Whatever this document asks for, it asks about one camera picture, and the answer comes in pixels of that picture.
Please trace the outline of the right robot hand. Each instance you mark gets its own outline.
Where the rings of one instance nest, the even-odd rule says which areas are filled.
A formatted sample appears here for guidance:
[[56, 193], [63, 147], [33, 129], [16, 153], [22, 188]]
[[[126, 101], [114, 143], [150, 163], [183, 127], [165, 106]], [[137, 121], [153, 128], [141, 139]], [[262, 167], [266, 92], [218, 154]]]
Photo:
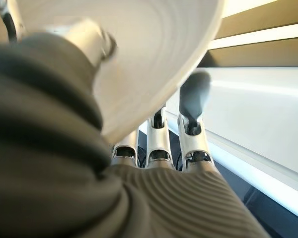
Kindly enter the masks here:
[[21, 40], [26, 33], [26, 29], [17, 1], [0, 0], [0, 16], [7, 29], [9, 41], [17, 42]]

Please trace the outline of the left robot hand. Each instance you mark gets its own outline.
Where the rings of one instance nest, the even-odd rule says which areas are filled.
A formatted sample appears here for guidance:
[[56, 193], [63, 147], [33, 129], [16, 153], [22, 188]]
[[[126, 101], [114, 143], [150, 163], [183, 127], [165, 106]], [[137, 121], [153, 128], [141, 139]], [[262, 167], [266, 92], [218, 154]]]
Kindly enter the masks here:
[[90, 20], [0, 44], [0, 238], [266, 238], [213, 166], [111, 165], [92, 94], [115, 50]]

